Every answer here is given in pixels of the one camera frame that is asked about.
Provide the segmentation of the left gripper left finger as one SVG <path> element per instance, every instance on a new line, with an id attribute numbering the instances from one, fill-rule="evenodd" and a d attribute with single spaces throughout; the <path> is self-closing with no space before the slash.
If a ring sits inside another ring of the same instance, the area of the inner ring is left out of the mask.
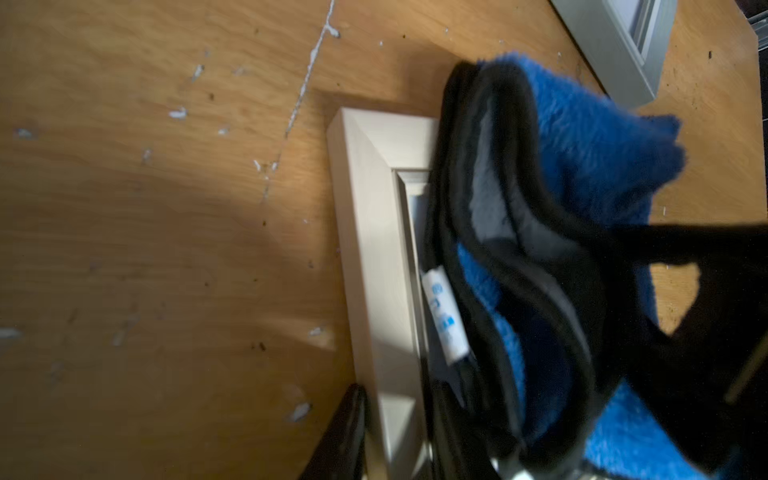
<path id="1" fill-rule="evenodd" d="M 366 406 L 364 387 L 350 385 L 299 479 L 362 478 Z"/>

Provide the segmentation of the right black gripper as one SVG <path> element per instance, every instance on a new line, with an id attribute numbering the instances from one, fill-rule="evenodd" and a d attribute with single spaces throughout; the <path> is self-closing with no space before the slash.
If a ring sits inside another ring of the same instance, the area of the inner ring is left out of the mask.
<path id="1" fill-rule="evenodd" d="M 595 247 L 623 263 L 699 270 L 695 299 L 672 334 L 650 321 L 628 380 L 658 430 L 594 461 L 596 474 L 767 471 L 767 226 L 594 227 Z"/>

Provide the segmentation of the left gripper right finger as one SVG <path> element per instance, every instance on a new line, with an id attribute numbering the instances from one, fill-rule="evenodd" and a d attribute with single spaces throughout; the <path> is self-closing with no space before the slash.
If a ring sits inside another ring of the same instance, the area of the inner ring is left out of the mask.
<path id="1" fill-rule="evenodd" d="M 450 385 L 431 383 L 431 443 L 435 479 L 499 479 L 481 439 Z"/>

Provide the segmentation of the blue microfiber cloth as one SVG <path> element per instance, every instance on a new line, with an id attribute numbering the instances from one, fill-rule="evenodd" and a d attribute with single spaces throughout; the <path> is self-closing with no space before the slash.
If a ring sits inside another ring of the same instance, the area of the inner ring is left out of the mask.
<path id="1" fill-rule="evenodd" d="M 501 478 L 627 463 L 658 425 L 628 380 L 650 270 L 595 247 L 646 225 L 684 165 L 678 119 L 639 117 L 509 55 L 459 63 L 430 174 L 422 284 L 444 380 Z"/>

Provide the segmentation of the cream picture frame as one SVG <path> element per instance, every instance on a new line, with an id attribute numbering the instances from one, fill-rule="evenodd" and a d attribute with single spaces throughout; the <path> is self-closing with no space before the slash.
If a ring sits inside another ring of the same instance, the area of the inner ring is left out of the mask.
<path id="1" fill-rule="evenodd" d="M 425 322 L 412 208 L 438 122 L 342 108 L 327 129 L 356 380 L 368 395 L 370 479 L 430 479 Z"/>

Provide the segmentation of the light green picture frame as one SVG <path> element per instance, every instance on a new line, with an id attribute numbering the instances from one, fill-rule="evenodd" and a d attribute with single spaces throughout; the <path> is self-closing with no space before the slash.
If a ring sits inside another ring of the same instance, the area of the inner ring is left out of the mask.
<path id="1" fill-rule="evenodd" d="M 561 0 L 552 6 L 616 104 L 635 109 L 655 100 L 675 1 Z"/>

